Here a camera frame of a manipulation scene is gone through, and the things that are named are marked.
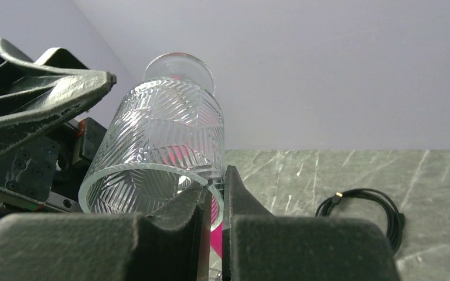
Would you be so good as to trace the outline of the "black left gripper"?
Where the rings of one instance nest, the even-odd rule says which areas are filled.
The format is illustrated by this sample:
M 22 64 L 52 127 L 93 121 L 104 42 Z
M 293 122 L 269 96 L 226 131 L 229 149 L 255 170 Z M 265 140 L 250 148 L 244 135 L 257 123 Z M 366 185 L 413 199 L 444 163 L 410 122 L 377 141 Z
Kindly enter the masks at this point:
M 107 130 L 92 118 L 71 119 L 99 103 L 116 82 L 114 74 L 82 66 L 64 48 L 49 49 L 36 63 L 0 39 L 0 157 L 60 125 L 0 159 L 0 187 L 27 203 L 0 196 L 0 219 L 81 212 L 80 184 Z

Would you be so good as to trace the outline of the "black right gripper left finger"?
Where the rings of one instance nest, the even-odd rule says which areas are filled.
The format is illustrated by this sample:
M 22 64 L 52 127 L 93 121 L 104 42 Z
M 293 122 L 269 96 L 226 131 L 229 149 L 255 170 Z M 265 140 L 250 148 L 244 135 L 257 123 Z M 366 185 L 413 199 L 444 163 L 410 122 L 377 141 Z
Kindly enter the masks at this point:
M 194 184 L 149 215 L 8 215 L 0 280 L 205 280 L 210 205 Z

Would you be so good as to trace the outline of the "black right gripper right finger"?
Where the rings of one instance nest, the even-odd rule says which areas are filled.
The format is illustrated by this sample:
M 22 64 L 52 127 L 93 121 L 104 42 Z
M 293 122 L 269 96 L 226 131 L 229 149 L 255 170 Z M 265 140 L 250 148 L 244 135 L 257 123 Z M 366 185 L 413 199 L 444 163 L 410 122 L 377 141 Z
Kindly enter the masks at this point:
M 348 199 L 379 204 L 387 229 L 332 210 Z M 235 166 L 224 176 L 223 280 L 400 280 L 394 255 L 401 213 L 382 191 L 353 189 L 325 199 L 313 217 L 273 215 L 245 187 Z

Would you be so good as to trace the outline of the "clear wine glass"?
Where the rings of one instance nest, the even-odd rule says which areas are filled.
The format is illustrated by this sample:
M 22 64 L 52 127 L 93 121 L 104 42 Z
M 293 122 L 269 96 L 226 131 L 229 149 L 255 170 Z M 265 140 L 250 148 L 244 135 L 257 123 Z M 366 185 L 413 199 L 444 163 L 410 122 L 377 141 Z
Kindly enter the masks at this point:
M 223 220 L 223 111 L 208 66 L 187 53 L 151 61 L 122 99 L 81 183 L 84 213 L 149 214 L 192 184 L 212 194 L 211 228 Z

